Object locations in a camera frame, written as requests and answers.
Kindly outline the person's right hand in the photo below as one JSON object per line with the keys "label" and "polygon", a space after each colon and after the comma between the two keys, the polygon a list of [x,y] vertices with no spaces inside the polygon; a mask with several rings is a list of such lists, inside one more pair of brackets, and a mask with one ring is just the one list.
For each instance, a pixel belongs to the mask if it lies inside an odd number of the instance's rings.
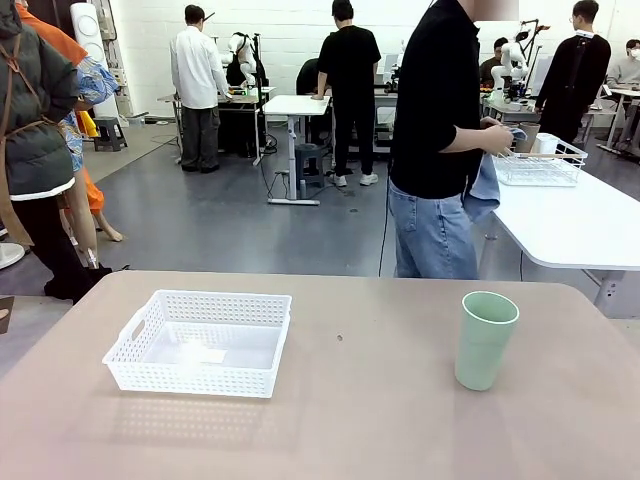
{"label": "person's right hand", "polygon": [[508,127],[503,125],[493,125],[484,131],[486,143],[484,149],[494,155],[504,153],[511,147],[513,134]]}

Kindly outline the blue cloth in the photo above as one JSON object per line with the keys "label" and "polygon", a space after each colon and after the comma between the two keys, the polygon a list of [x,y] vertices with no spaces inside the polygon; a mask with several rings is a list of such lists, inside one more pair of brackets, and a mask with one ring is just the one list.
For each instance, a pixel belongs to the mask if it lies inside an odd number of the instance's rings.
{"label": "blue cloth", "polygon": [[483,154],[476,179],[462,197],[462,206],[472,223],[482,222],[500,206],[500,185],[491,153]]}

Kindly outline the pale green cup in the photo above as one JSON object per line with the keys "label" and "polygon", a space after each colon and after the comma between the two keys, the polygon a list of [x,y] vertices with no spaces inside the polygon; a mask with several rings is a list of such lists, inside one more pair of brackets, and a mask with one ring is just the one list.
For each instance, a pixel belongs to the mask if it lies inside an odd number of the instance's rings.
{"label": "pale green cup", "polygon": [[466,294],[462,308],[455,377],[469,390],[486,391],[497,377],[520,310],[509,298],[489,291]]}

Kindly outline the white perforated plastic basket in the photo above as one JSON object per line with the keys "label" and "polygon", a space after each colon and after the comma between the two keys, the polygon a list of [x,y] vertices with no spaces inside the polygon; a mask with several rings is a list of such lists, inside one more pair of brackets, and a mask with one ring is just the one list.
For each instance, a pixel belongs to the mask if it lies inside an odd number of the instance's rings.
{"label": "white perforated plastic basket", "polygon": [[119,389],[269,399],[289,295],[157,290],[103,357]]}

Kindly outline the brown cup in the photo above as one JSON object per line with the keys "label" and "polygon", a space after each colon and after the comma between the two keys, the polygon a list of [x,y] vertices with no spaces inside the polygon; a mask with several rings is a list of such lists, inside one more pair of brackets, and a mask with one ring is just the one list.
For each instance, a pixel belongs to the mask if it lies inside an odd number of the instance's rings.
{"label": "brown cup", "polygon": [[539,133],[540,125],[532,122],[520,122],[519,128],[526,134],[526,138],[516,141],[516,152],[530,153]]}

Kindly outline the person in black polo shirt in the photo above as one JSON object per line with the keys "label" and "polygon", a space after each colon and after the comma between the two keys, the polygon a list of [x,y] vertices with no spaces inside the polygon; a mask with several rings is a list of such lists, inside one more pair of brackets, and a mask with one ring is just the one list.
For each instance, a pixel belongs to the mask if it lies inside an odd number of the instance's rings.
{"label": "person in black polo shirt", "polygon": [[518,8],[518,0],[436,0],[407,43],[388,192],[399,278],[478,277],[462,197],[490,152],[446,149],[457,127],[483,130],[477,22],[514,20]]}

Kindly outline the large white table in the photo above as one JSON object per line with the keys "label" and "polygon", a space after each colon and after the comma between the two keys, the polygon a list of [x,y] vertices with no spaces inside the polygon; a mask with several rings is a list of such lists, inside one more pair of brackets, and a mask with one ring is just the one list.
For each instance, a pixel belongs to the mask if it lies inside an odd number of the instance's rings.
{"label": "large white table", "polygon": [[574,187],[500,182],[480,263],[506,233],[533,263],[582,271],[598,286],[595,306],[609,318],[640,319],[640,202],[582,171]]}

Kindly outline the person in black t-shirt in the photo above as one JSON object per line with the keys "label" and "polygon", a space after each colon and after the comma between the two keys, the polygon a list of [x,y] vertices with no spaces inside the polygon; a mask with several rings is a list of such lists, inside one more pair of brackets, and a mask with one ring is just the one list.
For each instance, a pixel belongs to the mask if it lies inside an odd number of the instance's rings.
{"label": "person in black t-shirt", "polygon": [[347,185],[349,143],[357,135],[362,186],[378,182],[373,171],[375,124],[374,83],[381,54],[373,33],[353,24],[350,0],[333,0],[332,17],[336,31],[324,40],[317,68],[316,100],[327,90],[333,98],[335,119],[335,168],[332,182]]}

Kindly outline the grey round stool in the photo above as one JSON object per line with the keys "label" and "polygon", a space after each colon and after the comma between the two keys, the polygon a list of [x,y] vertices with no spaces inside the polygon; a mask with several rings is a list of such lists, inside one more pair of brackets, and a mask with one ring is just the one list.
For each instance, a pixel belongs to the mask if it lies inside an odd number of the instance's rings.
{"label": "grey round stool", "polygon": [[320,188],[324,186],[323,158],[327,149],[313,143],[301,143],[295,146],[297,187],[302,182],[314,184]]}

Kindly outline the white standing desk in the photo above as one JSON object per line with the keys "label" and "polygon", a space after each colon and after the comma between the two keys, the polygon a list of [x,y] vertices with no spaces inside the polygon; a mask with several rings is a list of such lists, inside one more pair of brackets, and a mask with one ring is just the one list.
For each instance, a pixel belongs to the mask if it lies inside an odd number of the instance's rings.
{"label": "white standing desk", "polygon": [[319,200],[307,200],[298,198],[298,181],[296,167],[296,122],[304,120],[307,117],[323,116],[330,103],[330,96],[324,96],[322,99],[315,99],[313,96],[307,95],[278,95],[270,99],[264,105],[264,114],[266,117],[283,116],[287,120],[288,133],[288,189],[284,198],[269,198],[270,205],[286,205],[286,206],[313,206],[320,205]]}

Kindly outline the metal shelf rack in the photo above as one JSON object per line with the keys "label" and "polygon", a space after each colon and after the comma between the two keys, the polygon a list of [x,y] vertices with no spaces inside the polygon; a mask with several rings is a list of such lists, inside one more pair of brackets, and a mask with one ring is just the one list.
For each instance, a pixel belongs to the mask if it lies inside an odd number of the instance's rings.
{"label": "metal shelf rack", "polygon": [[130,117],[132,115],[132,103],[118,42],[118,33],[113,17],[111,0],[100,0],[100,3],[103,18],[102,39],[106,61],[109,71],[118,84],[118,90],[115,93],[116,105],[121,116]]}

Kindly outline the grey step stool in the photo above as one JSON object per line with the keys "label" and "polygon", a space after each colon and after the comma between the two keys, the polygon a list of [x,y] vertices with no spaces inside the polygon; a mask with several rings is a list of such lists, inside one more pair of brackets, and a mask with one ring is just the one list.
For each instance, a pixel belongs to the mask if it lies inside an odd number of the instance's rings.
{"label": "grey step stool", "polygon": [[116,117],[95,117],[97,137],[93,138],[96,152],[119,152],[128,147],[126,137]]}

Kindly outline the mannequin in orange blue clothes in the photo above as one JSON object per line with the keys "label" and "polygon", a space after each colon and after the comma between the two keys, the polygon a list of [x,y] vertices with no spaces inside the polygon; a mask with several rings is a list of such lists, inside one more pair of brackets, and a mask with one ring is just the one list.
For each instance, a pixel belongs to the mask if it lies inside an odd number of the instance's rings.
{"label": "mannequin in orange blue clothes", "polygon": [[66,194],[66,216],[74,238],[79,243],[79,249],[85,256],[88,269],[92,272],[104,271],[106,268],[98,259],[95,228],[99,209],[93,208],[90,203],[90,189],[87,186],[89,176],[84,166],[83,137],[77,114],[109,99],[115,93],[117,83],[114,77],[69,35],[29,13],[27,0],[16,0],[16,8],[23,23],[32,27],[76,68],[79,100],[71,113],[59,123],[71,154],[75,179],[74,185]]}

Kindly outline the figure in dark puffer jacket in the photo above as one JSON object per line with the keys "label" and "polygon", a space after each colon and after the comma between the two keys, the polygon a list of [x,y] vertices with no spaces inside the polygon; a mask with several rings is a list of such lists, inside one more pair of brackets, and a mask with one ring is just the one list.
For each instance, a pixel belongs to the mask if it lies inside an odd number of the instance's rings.
{"label": "figure in dark puffer jacket", "polygon": [[99,281],[81,263],[59,215],[75,183],[60,121],[79,99],[73,64],[0,0],[0,221],[52,272],[48,295],[79,302]]}

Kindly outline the white round fan base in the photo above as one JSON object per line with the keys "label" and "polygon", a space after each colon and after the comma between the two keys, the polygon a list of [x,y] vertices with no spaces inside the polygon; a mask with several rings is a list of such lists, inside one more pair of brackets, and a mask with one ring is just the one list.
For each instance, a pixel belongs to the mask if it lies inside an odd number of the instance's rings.
{"label": "white round fan base", "polygon": [[25,256],[22,245],[11,242],[0,242],[0,271],[18,263]]}

